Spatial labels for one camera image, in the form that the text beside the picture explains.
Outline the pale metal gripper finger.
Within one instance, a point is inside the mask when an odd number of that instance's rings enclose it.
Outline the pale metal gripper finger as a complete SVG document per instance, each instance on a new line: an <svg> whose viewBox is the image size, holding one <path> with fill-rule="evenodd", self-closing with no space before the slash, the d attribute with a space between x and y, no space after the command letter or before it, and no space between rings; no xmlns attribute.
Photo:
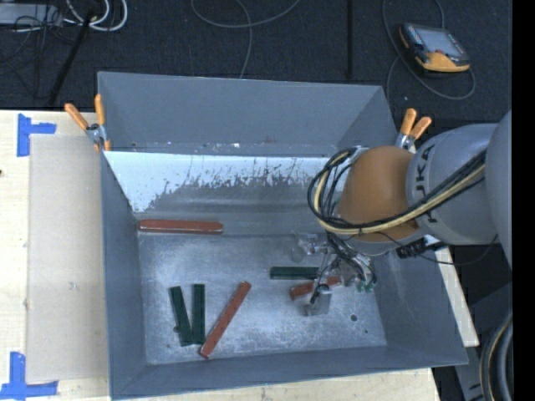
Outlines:
<svg viewBox="0 0 535 401"><path fill-rule="evenodd" d="M291 260L300 263L313 256L329 252L326 235L318 233L294 233Z"/></svg>
<svg viewBox="0 0 535 401"><path fill-rule="evenodd" d="M332 296L330 288L317 288L303 306L304 314L308 317L327 314Z"/></svg>

